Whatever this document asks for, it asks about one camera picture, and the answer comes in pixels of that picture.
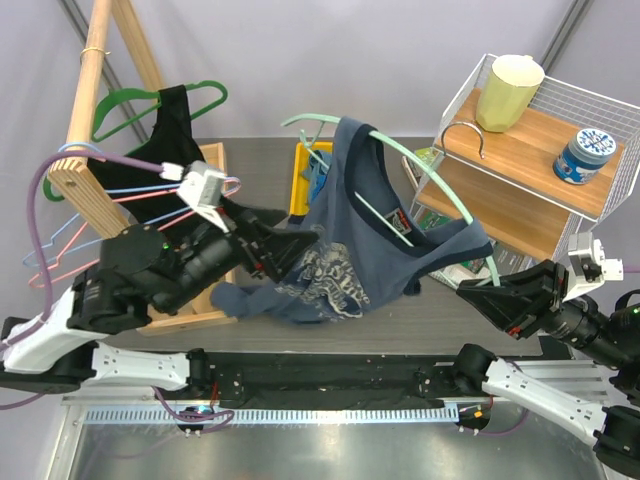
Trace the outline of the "light blue tank top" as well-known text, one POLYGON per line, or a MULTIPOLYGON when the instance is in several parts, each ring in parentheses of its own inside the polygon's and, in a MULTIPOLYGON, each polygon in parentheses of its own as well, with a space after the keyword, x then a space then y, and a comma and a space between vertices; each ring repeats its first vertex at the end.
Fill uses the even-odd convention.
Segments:
POLYGON ((309 182, 306 203, 311 205, 323 189, 332 162, 332 154, 314 150, 301 176, 309 182))

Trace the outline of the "dark navy tank top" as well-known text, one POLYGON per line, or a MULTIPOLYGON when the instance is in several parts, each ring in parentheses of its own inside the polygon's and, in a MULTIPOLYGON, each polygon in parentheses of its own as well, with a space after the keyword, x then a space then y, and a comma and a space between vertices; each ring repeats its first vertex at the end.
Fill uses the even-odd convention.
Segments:
POLYGON ((493 248, 478 220, 421 229, 389 181, 384 147, 372 126, 344 117, 333 139, 323 188, 290 230, 319 240, 279 282, 220 283, 210 299, 227 316, 266 314, 296 324, 351 320, 403 295, 417 295, 423 276, 486 258, 493 248))

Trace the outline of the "black tank top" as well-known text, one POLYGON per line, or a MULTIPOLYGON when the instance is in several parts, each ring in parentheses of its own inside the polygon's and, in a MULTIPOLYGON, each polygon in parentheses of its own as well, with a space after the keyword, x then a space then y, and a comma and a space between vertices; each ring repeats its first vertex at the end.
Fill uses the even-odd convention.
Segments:
MULTIPOLYGON (((183 167, 196 160, 202 161, 204 156, 192 136, 192 115, 187 87, 178 85, 160 90, 158 94, 159 109, 150 139, 127 155, 149 163, 169 162, 183 167)), ((168 184, 154 172, 113 162, 90 158, 87 160, 87 166, 106 190, 168 184)), ((174 221, 175 224, 165 230, 165 234, 174 240, 181 239, 198 225, 198 220, 193 215, 184 220, 180 218, 188 209, 175 193, 131 200, 126 202, 124 207, 139 223, 154 220, 160 226, 165 222, 174 221)))

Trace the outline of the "mint green hanger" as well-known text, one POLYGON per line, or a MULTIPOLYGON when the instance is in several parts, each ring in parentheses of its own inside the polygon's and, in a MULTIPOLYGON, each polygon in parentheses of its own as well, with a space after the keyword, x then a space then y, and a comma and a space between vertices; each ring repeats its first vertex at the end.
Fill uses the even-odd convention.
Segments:
MULTIPOLYGON (((317 121, 320 123, 319 129, 316 132, 311 142, 307 141, 307 135, 305 134, 303 129, 299 130, 299 140, 303 143, 303 145, 310 150, 311 145, 317 140, 320 136, 324 125, 326 123, 338 124, 340 122, 340 118, 332 115, 326 114, 315 114, 315 113, 303 113, 300 115, 292 116, 281 123, 282 127, 287 127, 289 125, 295 124, 300 121, 317 121)), ((399 153, 403 154, 406 158, 408 158, 411 162, 417 165, 428 177, 429 179, 435 183, 438 188, 446 195, 446 197, 452 202, 455 206, 456 210, 461 214, 462 218, 466 221, 467 224, 471 225, 474 221, 473 216, 468 211, 462 200, 457 196, 454 190, 448 185, 448 183, 437 173, 437 171, 424 163, 417 155, 415 155, 412 151, 404 147, 401 143, 393 140, 388 137, 384 133, 381 133, 378 130, 373 130, 368 133, 369 136, 381 141, 382 143, 388 145, 389 147, 395 149, 399 153)), ((501 281, 499 279, 498 270, 493 260, 492 256, 489 255, 486 257, 486 263, 488 265, 488 269, 490 272, 490 276, 485 280, 479 282, 480 286, 487 285, 492 283, 494 286, 499 287, 501 285, 501 281)))

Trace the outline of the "pink wire hanger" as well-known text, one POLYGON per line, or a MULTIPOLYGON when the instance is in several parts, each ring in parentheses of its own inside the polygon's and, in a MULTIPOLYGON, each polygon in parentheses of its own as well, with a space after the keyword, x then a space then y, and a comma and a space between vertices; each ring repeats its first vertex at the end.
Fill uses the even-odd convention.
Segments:
MULTIPOLYGON (((241 189, 241 185, 242 185, 240 179, 236 176, 224 176, 223 184, 225 185, 223 190, 223 195, 225 197, 234 195, 236 192, 238 192, 241 189)), ((134 200, 144 200, 148 198, 155 198, 155 197, 160 197, 164 195, 174 194, 177 192, 177 186, 170 185, 169 187, 153 186, 153 187, 140 187, 140 188, 134 188, 134 189, 120 189, 120 192, 130 193, 130 196, 119 197, 116 199, 116 202, 127 203, 127 202, 132 202, 134 200)), ((192 209, 190 209, 189 207, 182 207, 182 208, 170 211, 168 213, 165 213, 163 215, 159 215, 154 218, 151 218, 150 220, 147 220, 146 222, 144 222, 144 225, 145 226, 152 225, 152 226, 155 226, 158 230, 162 231, 162 230, 167 230, 173 227, 174 225, 180 222, 183 222, 184 220, 194 215, 195 215, 195 212, 192 209)), ((51 235, 49 243, 44 245, 43 249, 53 247, 55 245, 56 238, 61 233, 63 233, 68 227, 70 227, 74 223, 74 221, 77 220, 78 218, 79 218, 79 215, 75 214, 68 221, 66 221, 54 234, 51 235)), ((85 243, 82 243, 79 246, 75 246, 76 241, 84 233, 84 231, 87 228, 88 228, 87 222, 84 222, 82 225, 80 225, 79 228, 75 231, 75 233, 66 242, 66 244, 61 248, 61 250, 55 256, 50 257, 46 261, 48 271, 57 269, 61 264, 61 260, 66 255, 69 255, 70 253, 73 253, 75 251, 82 250, 89 246, 96 245, 99 242, 101 242, 101 239, 96 238, 94 240, 86 241, 85 243)), ((91 261, 85 264, 84 266, 78 267, 76 270, 72 270, 66 274, 60 275, 59 277, 54 278, 52 280, 52 283, 56 283, 63 279, 66 279, 70 277, 72 274, 77 273, 83 270, 84 268, 88 268, 93 264, 94 264, 94 261, 91 261)), ((42 276, 43 276, 42 273, 34 274, 27 281, 27 285, 33 289, 43 289, 44 281, 42 280, 42 276)))

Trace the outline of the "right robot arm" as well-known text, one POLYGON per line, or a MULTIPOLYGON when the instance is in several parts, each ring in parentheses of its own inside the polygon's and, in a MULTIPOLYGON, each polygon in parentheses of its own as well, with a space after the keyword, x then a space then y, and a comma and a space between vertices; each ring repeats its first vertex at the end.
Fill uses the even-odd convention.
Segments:
POLYGON ((612 385, 628 405, 599 406, 534 379, 476 344, 457 355, 451 380, 457 391, 503 397, 564 428, 592 447, 597 459, 630 478, 639 476, 639 307, 622 296, 611 316, 580 295, 624 276, 619 259, 582 263, 576 275, 545 260, 497 282, 464 280, 457 295, 514 339, 543 331, 614 371, 612 385))

